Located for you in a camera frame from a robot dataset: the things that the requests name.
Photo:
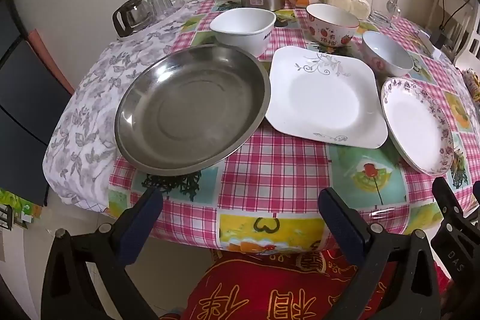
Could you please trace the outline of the grey floral towel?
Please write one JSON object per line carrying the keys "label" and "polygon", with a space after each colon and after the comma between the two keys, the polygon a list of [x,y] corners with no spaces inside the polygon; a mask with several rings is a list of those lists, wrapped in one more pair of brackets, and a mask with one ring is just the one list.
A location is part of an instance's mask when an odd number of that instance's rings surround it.
{"label": "grey floral towel", "polygon": [[114,40],[90,68],[55,127],[42,169],[62,202],[103,212],[108,205],[110,174],[120,152],[115,116],[125,91],[151,64],[173,51],[182,25],[200,0],[130,37]]}

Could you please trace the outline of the white square bowl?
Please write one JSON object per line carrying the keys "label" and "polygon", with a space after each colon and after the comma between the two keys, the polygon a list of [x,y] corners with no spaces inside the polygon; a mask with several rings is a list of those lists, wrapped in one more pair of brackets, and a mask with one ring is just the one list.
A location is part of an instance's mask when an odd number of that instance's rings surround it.
{"label": "white square bowl", "polygon": [[240,7],[217,15],[209,25],[216,40],[258,58],[268,48],[277,16],[270,10]]}

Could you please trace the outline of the black power adapter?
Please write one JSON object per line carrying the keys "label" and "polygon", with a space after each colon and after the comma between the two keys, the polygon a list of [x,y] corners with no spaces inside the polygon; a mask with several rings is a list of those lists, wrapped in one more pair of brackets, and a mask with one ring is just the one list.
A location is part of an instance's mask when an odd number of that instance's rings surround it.
{"label": "black power adapter", "polygon": [[442,49],[446,40],[447,40],[447,37],[442,28],[434,29],[430,35],[430,42],[437,49]]}

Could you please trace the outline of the clear drinking glass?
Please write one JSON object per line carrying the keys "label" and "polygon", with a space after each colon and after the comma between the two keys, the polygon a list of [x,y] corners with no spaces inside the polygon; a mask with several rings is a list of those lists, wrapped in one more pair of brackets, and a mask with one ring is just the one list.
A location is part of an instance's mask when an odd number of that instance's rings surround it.
{"label": "clear drinking glass", "polygon": [[184,0],[147,0],[152,7],[156,21],[174,14],[185,5]]}

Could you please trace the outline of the white plastic basket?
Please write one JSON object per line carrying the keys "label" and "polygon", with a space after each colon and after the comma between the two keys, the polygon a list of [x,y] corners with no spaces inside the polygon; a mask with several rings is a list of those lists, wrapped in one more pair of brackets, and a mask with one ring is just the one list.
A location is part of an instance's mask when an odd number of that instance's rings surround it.
{"label": "white plastic basket", "polygon": [[456,62],[464,50],[479,56],[478,0],[433,0],[426,28],[445,36],[442,52]]}

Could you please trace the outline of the bag of steamed buns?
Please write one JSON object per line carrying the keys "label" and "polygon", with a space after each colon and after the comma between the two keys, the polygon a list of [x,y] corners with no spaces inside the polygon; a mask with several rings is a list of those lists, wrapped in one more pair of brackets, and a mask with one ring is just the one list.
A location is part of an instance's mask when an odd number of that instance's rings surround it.
{"label": "bag of steamed buns", "polygon": [[319,0],[320,3],[329,4],[341,8],[361,20],[366,20],[371,12],[371,6],[367,0]]}

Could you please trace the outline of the floral rim round plate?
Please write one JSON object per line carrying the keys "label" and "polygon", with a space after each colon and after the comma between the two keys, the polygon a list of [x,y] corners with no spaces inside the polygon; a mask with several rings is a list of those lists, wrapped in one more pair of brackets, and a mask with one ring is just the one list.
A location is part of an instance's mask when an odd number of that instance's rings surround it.
{"label": "floral rim round plate", "polygon": [[406,163],[431,177],[445,175],[454,158],[452,130],[428,90],[408,78],[389,78],[381,105],[391,140]]}

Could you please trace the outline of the strawberry pattern bowl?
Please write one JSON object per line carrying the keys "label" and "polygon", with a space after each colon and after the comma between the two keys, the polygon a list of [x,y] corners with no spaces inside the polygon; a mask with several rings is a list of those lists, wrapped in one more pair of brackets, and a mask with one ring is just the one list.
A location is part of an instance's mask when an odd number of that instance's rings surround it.
{"label": "strawberry pattern bowl", "polygon": [[346,46],[360,26],[358,18],[350,12],[329,4],[309,5],[306,13],[311,36],[330,48]]}

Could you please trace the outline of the clear glass mug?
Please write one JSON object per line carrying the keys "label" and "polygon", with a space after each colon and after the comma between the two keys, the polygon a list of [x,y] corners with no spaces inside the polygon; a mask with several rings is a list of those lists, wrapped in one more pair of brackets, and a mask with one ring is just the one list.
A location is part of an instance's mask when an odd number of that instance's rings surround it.
{"label": "clear glass mug", "polygon": [[400,16],[399,0],[372,0],[368,19],[383,28],[389,28]]}

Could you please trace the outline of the white square plate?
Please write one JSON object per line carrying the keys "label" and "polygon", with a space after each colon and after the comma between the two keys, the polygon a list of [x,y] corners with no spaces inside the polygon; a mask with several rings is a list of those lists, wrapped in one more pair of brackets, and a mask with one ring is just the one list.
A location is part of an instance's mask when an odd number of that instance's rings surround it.
{"label": "white square plate", "polygon": [[378,149],[388,137],[374,72],[357,58],[297,46],[277,49],[266,119],[278,132]]}

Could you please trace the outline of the candy packet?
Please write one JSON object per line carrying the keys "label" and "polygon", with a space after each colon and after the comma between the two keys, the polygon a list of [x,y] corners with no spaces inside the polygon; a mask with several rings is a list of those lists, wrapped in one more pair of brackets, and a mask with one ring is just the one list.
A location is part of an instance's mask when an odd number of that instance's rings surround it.
{"label": "candy packet", "polygon": [[473,69],[468,69],[465,71],[462,71],[462,76],[465,81],[465,85],[467,86],[467,89],[473,98],[473,101],[476,104],[479,104],[480,102],[480,81],[479,81],[479,76],[476,74],[476,72]]}

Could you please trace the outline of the small white bowl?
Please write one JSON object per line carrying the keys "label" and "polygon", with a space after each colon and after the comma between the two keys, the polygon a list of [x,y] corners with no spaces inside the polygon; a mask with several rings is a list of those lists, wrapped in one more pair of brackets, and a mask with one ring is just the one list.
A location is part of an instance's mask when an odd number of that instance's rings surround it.
{"label": "small white bowl", "polygon": [[400,77],[413,69],[408,52],[390,37],[374,31],[362,35],[360,51],[364,62],[381,77]]}

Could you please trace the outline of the red embroidered cushion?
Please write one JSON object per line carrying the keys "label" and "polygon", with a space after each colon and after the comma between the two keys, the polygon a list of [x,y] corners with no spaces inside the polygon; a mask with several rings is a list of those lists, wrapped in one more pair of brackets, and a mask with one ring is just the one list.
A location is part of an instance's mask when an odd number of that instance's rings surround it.
{"label": "red embroidered cushion", "polygon": [[183,319],[323,319],[357,272],[338,249],[212,255]]}

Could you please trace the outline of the large stainless steel plate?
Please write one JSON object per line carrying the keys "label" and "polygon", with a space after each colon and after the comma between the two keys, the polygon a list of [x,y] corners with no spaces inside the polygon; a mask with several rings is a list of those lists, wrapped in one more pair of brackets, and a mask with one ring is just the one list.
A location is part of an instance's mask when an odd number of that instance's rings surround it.
{"label": "large stainless steel plate", "polygon": [[264,119],[269,75],[232,46],[182,49],[143,71],[115,114],[121,155],[139,171],[180,176],[239,149]]}

